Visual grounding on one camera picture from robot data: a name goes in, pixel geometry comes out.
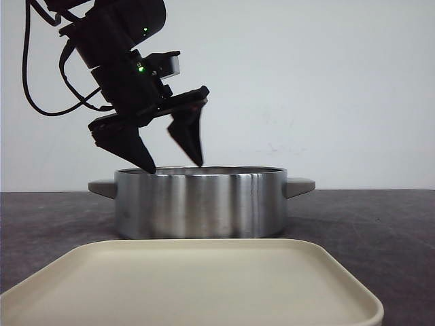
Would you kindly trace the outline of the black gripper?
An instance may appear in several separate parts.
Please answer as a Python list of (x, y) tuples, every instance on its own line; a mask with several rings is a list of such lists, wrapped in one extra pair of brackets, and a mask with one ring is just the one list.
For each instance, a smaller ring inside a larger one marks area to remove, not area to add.
[(156, 165), (139, 136), (139, 128), (154, 118), (171, 115), (167, 128), (172, 139), (199, 167), (203, 165), (201, 111), (206, 86), (174, 95), (168, 85), (151, 76), (141, 64), (135, 46), (160, 31), (167, 17), (164, 3), (94, 3), (78, 18), (76, 3), (59, 3), (58, 14), (70, 23), (59, 33), (67, 37), (59, 69), (77, 51), (115, 114), (89, 125), (97, 147), (140, 169), (155, 173)]

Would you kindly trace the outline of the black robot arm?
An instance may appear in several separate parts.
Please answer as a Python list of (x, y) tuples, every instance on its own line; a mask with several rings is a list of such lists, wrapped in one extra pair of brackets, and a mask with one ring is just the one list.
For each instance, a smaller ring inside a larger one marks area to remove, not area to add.
[(96, 146), (148, 173), (156, 165), (139, 136), (153, 119), (171, 115), (173, 140), (197, 166), (203, 165), (200, 117), (206, 86), (173, 95), (162, 79), (178, 74), (178, 51), (142, 57), (136, 45), (160, 31), (163, 1), (95, 1), (82, 18), (70, 18), (59, 33), (91, 70), (114, 113), (95, 119), (88, 129)]

